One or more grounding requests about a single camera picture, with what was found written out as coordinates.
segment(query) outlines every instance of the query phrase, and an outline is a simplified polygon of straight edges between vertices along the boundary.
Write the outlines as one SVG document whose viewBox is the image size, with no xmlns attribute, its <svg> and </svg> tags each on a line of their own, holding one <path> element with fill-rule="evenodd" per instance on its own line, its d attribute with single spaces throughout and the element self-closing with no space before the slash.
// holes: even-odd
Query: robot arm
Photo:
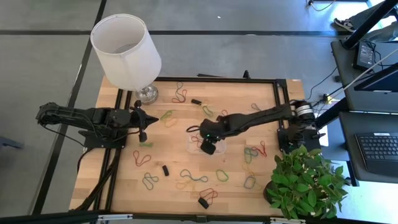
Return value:
<svg viewBox="0 0 398 224">
<path fill-rule="evenodd" d="M 147 136 L 144 130 L 158 120 L 141 109 L 140 101 L 136 101 L 134 107 L 130 109 L 132 109 L 131 113 L 129 110 L 112 108 L 81 110 L 47 103 L 40 107 L 36 119 L 42 126 L 67 124 L 85 129 L 86 131 L 79 131 L 79 133 L 86 137 L 86 147 L 109 145 L 117 147 L 121 143 L 118 140 L 127 134 L 129 128 L 138 128 L 140 142 L 146 141 Z"/>
<path fill-rule="evenodd" d="M 294 101 L 294 103 L 286 103 L 276 106 L 268 110 L 259 111 L 252 114 L 230 114 L 227 116 L 218 116 L 217 122 L 205 119 L 200 126 L 192 126 L 187 132 L 199 131 L 203 138 L 201 149 L 208 154 L 213 154 L 217 141 L 224 140 L 227 137 L 237 136 L 250 127 L 260 124 L 266 124 L 279 119 L 291 120 L 292 125 L 289 127 L 289 140 L 293 141 L 294 136 L 303 131 L 307 126 L 313 124 L 315 116 L 309 103 L 305 101 Z"/>
</svg>

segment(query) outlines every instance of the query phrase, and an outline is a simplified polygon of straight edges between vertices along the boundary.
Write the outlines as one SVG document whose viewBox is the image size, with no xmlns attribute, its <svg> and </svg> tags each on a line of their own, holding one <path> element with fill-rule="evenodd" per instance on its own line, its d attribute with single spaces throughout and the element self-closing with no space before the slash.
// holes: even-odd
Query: wooden table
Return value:
<svg viewBox="0 0 398 224">
<path fill-rule="evenodd" d="M 274 156 L 281 155 L 277 143 L 276 130 L 278 122 L 263 124 L 250 128 L 239 136 L 227 138 L 226 152 L 219 155 L 190 153 L 187 148 L 196 147 L 190 136 L 196 133 L 186 133 L 192 125 L 200 124 L 207 116 L 202 109 L 192 104 L 192 98 L 208 100 L 209 109 L 215 118 L 221 110 L 228 113 L 253 113 L 252 103 L 257 103 L 262 110 L 275 106 L 272 85 L 264 83 L 212 83 L 184 82 L 183 89 L 188 90 L 185 103 L 171 103 L 175 97 L 176 82 L 155 82 L 159 90 L 159 98 L 149 106 L 142 108 L 147 114 L 160 118 L 168 110 L 174 110 L 172 117 L 177 123 L 167 128 L 163 122 L 156 122 L 146 129 L 147 142 L 152 147 L 140 147 L 138 136 L 130 135 L 126 147 L 122 150 L 119 170 L 116 179 L 112 212 L 128 213 L 164 213 L 164 214 L 208 214 L 208 215 L 247 215 L 247 216 L 281 216 L 279 209 L 270 208 L 262 196 L 264 186 L 271 180 L 275 167 Z M 287 80 L 289 98 L 303 99 L 303 88 L 300 80 Z M 96 107 L 113 107 L 118 88 L 112 86 L 104 78 L 98 95 Z M 244 148 L 257 146 L 260 142 L 266 144 L 267 157 L 254 157 L 249 168 L 255 173 L 259 185 L 245 189 L 243 184 L 249 173 L 244 164 Z M 139 161 L 144 155 L 152 159 L 140 167 L 136 166 L 133 152 L 140 153 Z M 76 208 L 93 190 L 100 175 L 104 149 L 94 149 L 81 162 L 80 171 L 75 184 L 70 208 Z M 165 177 L 162 166 L 166 165 L 170 175 Z M 184 189 L 176 187 L 177 183 L 185 183 L 188 178 L 180 176 L 183 169 L 188 169 L 192 176 L 206 175 L 208 182 L 190 182 Z M 229 175 L 227 182 L 216 178 L 215 171 L 224 170 Z M 149 172 L 159 177 L 153 190 L 147 190 L 142 183 L 144 174 Z M 199 203 L 199 192 L 213 188 L 218 197 L 206 210 Z M 101 208 L 104 207 L 106 196 L 102 196 Z"/>
</svg>

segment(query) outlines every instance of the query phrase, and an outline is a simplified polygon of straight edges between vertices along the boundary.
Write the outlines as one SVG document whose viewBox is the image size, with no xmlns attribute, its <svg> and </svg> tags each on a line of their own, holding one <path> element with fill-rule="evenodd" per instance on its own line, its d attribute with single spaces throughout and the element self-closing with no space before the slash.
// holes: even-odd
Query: plant pot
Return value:
<svg viewBox="0 0 398 224">
<path fill-rule="evenodd" d="M 274 184 L 272 184 L 272 181 L 268 182 L 266 187 L 264 188 L 264 191 L 262 192 L 262 195 L 264 198 L 267 200 L 268 203 L 272 204 L 272 197 L 271 195 L 267 192 L 267 189 L 274 190 Z"/>
</svg>

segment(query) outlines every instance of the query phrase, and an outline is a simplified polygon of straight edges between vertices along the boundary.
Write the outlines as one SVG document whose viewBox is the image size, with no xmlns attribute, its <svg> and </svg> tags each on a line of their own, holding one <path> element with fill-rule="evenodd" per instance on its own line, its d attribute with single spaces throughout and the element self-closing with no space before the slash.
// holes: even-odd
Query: white lampshade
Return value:
<svg viewBox="0 0 398 224">
<path fill-rule="evenodd" d="M 162 60 L 140 18 L 116 14 L 91 31 L 91 43 L 106 78 L 123 90 L 139 91 L 159 75 Z"/>
</svg>

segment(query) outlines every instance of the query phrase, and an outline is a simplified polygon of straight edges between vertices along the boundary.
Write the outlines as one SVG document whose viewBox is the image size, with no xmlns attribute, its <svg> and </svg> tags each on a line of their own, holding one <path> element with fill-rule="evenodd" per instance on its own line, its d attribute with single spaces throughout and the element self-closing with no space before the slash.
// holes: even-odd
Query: shoe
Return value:
<svg viewBox="0 0 398 224">
<path fill-rule="evenodd" d="M 351 23 L 351 19 L 346 19 L 346 20 L 338 20 L 337 18 L 334 20 L 335 24 L 338 26 L 350 31 L 350 32 L 355 32 L 355 29 Z"/>
</svg>

